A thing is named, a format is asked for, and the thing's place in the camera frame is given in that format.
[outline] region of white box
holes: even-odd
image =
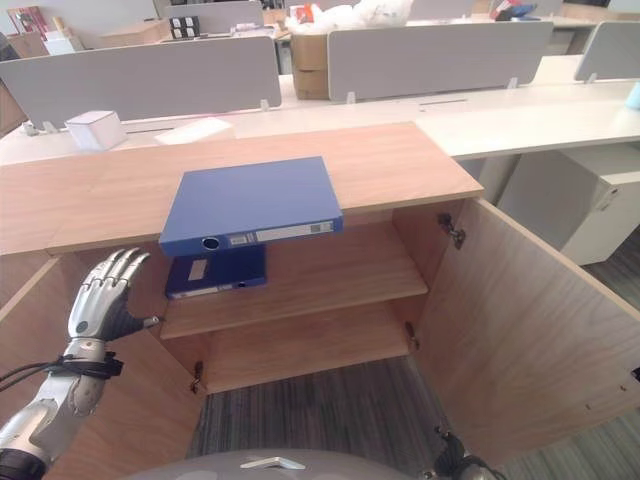
[[[602,262],[640,223],[640,150],[523,155],[498,207],[578,265]]]
[[[45,40],[44,46],[47,48],[49,55],[64,55],[66,53],[75,53],[84,50],[82,42],[80,42],[78,37]]]
[[[156,136],[158,143],[163,145],[223,140],[226,138],[236,138],[233,125],[215,117],[203,118]]]
[[[44,32],[44,34],[47,40],[63,40],[72,36],[68,28],[64,30],[51,30],[50,32]]]
[[[86,112],[64,123],[76,145],[82,150],[109,150],[127,139],[116,112]]]

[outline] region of white label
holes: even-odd
[[[234,235],[233,237],[229,237],[229,243],[231,245],[244,245],[245,243],[249,243],[246,235]]]
[[[333,222],[310,223],[308,225],[295,225],[293,227],[272,228],[256,232],[259,242],[268,242],[280,238],[301,237],[316,233],[333,232]]]
[[[191,264],[191,271],[189,272],[189,278],[187,279],[190,282],[194,280],[202,280],[204,278],[204,271],[207,268],[207,260],[194,260]]]
[[[206,295],[207,293],[223,292],[225,290],[231,290],[232,288],[233,288],[233,284],[219,285],[217,287],[207,287],[207,288],[200,288],[198,290],[190,290],[188,292],[174,293],[171,295],[171,297],[172,298],[195,297],[197,295]]]

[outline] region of wooden shelf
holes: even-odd
[[[407,355],[386,303],[222,330],[205,361],[209,393]]]
[[[390,223],[270,244],[267,285],[169,302],[161,337],[176,338],[427,292]]]

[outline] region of white plastic bag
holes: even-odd
[[[406,25],[413,0],[361,0],[353,8],[339,5],[322,11],[311,5],[312,23],[299,23],[287,17],[285,25],[296,35],[320,35],[334,30],[355,28],[402,27]]]
[[[411,5],[413,0],[361,0],[353,11],[367,27],[403,27]]]

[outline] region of ring hole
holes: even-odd
[[[207,237],[202,239],[202,246],[207,250],[217,250],[220,242],[216,237]]]

